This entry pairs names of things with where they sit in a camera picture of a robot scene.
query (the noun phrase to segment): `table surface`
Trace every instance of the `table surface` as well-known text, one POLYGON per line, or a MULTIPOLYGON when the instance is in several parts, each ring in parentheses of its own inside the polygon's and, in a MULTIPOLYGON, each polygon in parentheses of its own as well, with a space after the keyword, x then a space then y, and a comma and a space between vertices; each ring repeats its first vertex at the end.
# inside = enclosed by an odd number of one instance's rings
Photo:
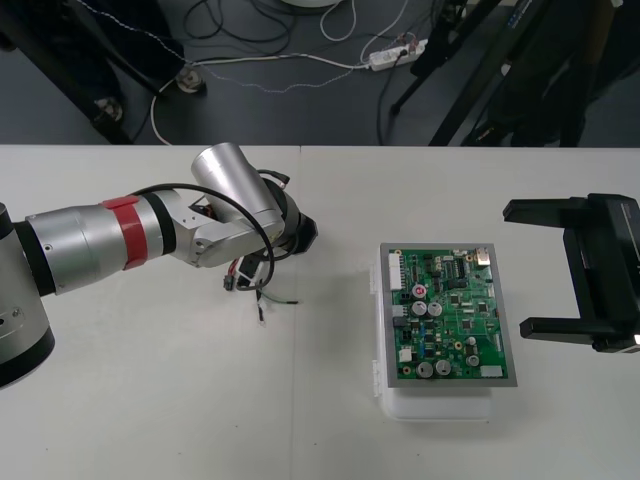
MULTIPOLYGON (((0 147, 15 221, 189 181, 202 147, 0 147)), ((223 269, 172 258, 45 306, 52 356, 0 392, 3 478, 635 478, 637 360, 523 340, 528 316, 575 316, 555 229, 506 224, 512 198, 640 197, 637 150, 247 147, 286 172, 318 223, 257 321, 223 269), (519 386, 488 424, 405 424, 372 395, 369 266, 381 242, 491 242, 519 386)))

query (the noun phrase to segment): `capacitor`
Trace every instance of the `capacitor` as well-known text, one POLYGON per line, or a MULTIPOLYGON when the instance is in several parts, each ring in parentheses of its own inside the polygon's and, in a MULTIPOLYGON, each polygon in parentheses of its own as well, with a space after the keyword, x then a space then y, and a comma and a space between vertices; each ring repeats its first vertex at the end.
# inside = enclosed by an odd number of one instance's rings
POLYGON ((436 362, 436 372, 438 375, 449 375, 451 373, 451 364, 448 360, 438 360, 436 362))
POLYGON ((424 285, 420 285, 419 283, 416 283, 411 289, 411 294, 415 298, 424 298, 427 296, 427 287, 425 287, 424 285))
POLYGON ((427 313, 427 304, 424 302, 413 302, 413 305, 411 305, 411 311, 415 316, 421 317, 427 313))
POLYGON ((416 373, 420 378, 431 378, 433 375, 433 367, 429 362, 422 362, 418 365, 418 368, 416 368, 416 373))
POLYGON ((477 367, 478 365, 480 365, 480 359, 477 355, 469 355, 466 362, 470 367, 477 367))
POLYGON ((430 303, 429 307, 427 308, 427 312, 431 317, 439 317, 440 315, 442 315, 442 305, 440 305, 438 302, 430 303))

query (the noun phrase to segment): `circuit board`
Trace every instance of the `circuit board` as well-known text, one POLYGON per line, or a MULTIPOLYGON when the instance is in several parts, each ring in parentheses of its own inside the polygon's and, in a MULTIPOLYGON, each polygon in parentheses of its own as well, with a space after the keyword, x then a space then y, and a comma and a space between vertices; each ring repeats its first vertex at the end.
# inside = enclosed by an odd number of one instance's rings
POLYGON ((397 379, 509 378, 488 249, 388 253, 397 379))

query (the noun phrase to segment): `gray floor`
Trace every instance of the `gray floor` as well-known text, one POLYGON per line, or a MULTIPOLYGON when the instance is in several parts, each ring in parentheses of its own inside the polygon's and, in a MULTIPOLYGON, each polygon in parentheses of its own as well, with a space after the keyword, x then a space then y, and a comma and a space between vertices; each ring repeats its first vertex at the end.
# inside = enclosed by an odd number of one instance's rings
MULTIPOLYGON (((255 37, 276 31, 272 23, 251 10, 246 0, 223 3, 228 28, 255 37)), ((356 34, 375 33, 386 26, 397 14, 399 3, 385 0, 357 2, 356 34)), ((187 8, 185 2, 163 0, 161 4, 174 35, 184 36, 181 19, 187 8)), ((412 0, 394 33, 405 31, 416 18, 428 11, 429 4, 426 0, 412 0)), ((495 12, 459 54, 425 83, 396 120, 389 144, 428 144, 508 13, 506 8, 495 12)), ((204 16, 197 16, 195 21, 201 24, 194 23, 193 29, 208 30, 210 27, 206 20, 204 16)), ((328 19, 327 29, 338 35, 348 29, 350 21, 350 10, 343 6, 328 19)), ((357 61, 365 42, 366 39, 358 38, 333 46, 320 55, 351 64, 357 61)), ((387 42, 380 40, 376 45, 381 47, 387 42)), ((220 46, 241 46, 228 38, 217 37, 209 43, 217 46, 188 47, 187 57, 239 55, 238 51, 220 46)), ((327 41, 320 34, 318 18, 303 17, 298 21, 287 51, 306 52, 325 44, 327 41)), ((0 143, 106 143, 21 53, 0 52, 0 64, 3 72, 0 75, 0 143)), ((209 68, 218 76, 243 83, 259 83, 270 89, 283 89, 296 83, 320 84, 347 73, 346 70, 301 59, 209 68)), ((173 144, 232 141, 243 145, 375 145, 376 102, 388 74, 355 71, 325 87, 294 88, 286 94, 266 94, 207 75, 205 96, 188 96, 170 88, 167 98, 157 104, 156 121, 161 134, 173 144)), ((396 72, 386 96, 385 111, 412 80, 407 67, 396 72)), ((127 94, 124 126, 133 133, 141 124, 151 98, 127 78, 122 78, 122 84, 127 94)), ((636 75, 616 85, 592 106, 588 112, 583 146, 640 146, 638 86, 640 76, 636 75)), ((459 144, 470 130, 480 106, 463 124, 452 145, 459 144)), ((149 124, 142 131, 138 143, 159 143, 149 124)))

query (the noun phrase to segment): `metal frame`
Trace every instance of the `metal frame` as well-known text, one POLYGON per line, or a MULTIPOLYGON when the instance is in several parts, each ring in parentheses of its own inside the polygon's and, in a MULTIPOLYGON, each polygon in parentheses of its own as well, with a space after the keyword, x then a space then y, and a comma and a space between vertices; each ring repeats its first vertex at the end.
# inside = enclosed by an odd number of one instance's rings
MULTIPOLYGON (((11 2, 0 0, 0 31, 65 95, 82 114, 89 119, 91 126, 113 145, 132 145, 133 142, 122 127, 109 115, 100 110, 87 92, 59 62, 49 46, 33 35, 31 29, 11 8, 11 2)), ((102 53, 119 69, 133 78, 138 84, 154 95, 161 95, 144 77, 117 55, 104 47, 86 28, 83 33, 88 41, 93 41, 102 53)))
POLYGON ((380 293, 382 294, 383 315, 384 315, 384 335, 385 335, 385 353, 387 361, 387 379, 390 388, 447 388, 447 387, 516 387, 518 381, 516 378, 515 365, 513 363, 513 354, 511 351, 511 340, 509 338, 509 329, 504 308, 504 300, 502 298, 502 288, 500 284, 500 276, 498 275, 498 266, 496 261, 496 252, 491 243, 383 243, 380 245, 380 266, 381 279, 380 293), (491 258, 491 275, 493 277, 493 285, 496 294, 496 302, 498 311, 502 313, 498 318, 500 322, 500 330, 502 332, 502 348, 505 353, 507 364, 507 372, 509 378, 487 378, 487 379, 433 379, 433 380, 399 380, 397 378, 397 355, 395 351, 395 338, 393 332, 393 316, 391 306, 393 304, 391 290, 389 289, 389 250, 471 250, 486 247, 489 250, 491 258))

